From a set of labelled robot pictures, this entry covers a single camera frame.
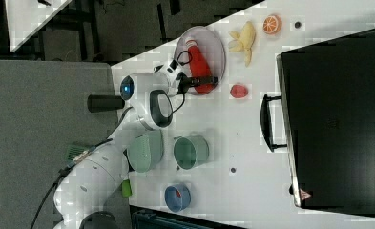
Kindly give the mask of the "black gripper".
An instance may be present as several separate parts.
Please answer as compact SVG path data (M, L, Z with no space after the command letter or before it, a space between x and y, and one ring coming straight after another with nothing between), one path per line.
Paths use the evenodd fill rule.
M218 79L213 76L187 77L183 76L179 80L177 94L186 94L190 88L201 85L217 84Z

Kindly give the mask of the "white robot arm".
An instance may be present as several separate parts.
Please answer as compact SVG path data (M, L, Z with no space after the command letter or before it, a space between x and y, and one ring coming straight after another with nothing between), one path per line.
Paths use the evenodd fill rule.
M149 73L121 78L119 97L129 104L109 136L59 171L53 203L62 220L53 229L112 228L115 219L103 205L129 174L130 146L144 135L170 126L176 109L171 98L192 88L211 92L220 77L208 66L172 60Z

